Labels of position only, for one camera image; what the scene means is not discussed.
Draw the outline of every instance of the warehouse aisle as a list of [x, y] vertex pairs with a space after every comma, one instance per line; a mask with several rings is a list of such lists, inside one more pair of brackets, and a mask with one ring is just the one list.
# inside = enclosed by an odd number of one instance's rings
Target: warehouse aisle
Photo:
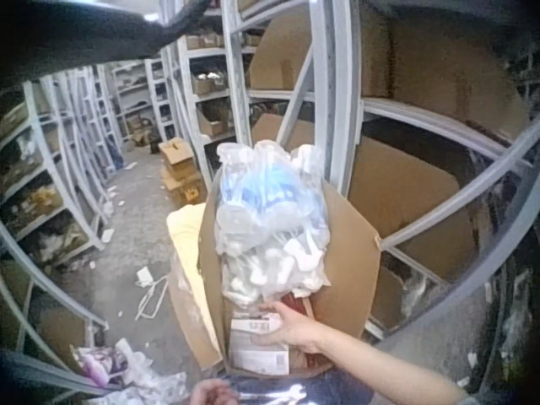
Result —
[[[139, 301], [146, 293], [135, 285], [136, 272], [148, 266], [158, 280], [170, 271], [174, 248], [165, 221], [175, 207], [161, 189], [158, 154], [135, 148], [125, 159], [126, 165], [137, 164], [116, 173], [109, 185], [116, 186], [117, 193], [112, 198], [115, 212], [106, 227], [115, 230], [112, 239], [103, 251], [92, 252], [80, 269], [65, 273], [63, 288], [109, 322], [105, 345], [126, 338], [134, 350], [154, 360], [154, 369], [161, 375], [185, 371], [188, 381], [194, 382], [200, 371], [176, 320], [169, 292], [154, 319], [135, 321]], [[89, 268], [90, 260], [95, 262], [94, 270]], [[162, 288], [162, 283], [156, 288], [147, 313], [153, 312]]]

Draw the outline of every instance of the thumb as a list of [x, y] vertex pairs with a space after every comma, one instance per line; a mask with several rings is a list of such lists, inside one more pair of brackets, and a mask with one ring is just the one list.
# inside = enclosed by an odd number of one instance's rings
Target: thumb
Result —
[[268, 346], [270, 344], [282, 343], [283, 334], [281, 329], [278, 329], [275, 332], [265, 333], [263, 335], [253, 335], [251, 336], [251, 342], [254, 344], [260, 344], [262, 346]]

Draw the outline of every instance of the forearm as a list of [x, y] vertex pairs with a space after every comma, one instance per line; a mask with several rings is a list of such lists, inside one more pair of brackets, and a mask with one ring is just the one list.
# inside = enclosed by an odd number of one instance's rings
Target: forearm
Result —
[[396, 404], [450, 405], [466, 396], [442, 375], [396, 359], [345, 333], [323, 327], [320, 336], [321, 353]]

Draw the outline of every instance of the plastic packaging on floor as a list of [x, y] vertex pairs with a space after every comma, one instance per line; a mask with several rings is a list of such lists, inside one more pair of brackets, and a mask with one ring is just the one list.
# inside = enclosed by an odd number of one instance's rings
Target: plastic packaging on floor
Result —
[[330, 241], [322, 194], [322, 154], [302, 145], [291, 155], [273, 141], [254, 149], [222, 143], [214, 233], [224, 296], [246, 307], [329, 285], [323, 257]]

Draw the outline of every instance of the stacked boxes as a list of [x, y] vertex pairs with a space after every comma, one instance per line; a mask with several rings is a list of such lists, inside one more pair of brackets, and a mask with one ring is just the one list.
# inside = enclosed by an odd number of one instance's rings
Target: stacked boxes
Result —
[[177, 208], [186, 204], [206, 201], [207, 191], [203, 176], [195, 166], [189, 143], [173, 138], [159, 144], [165, 166], [161, 168], [161, 180]]

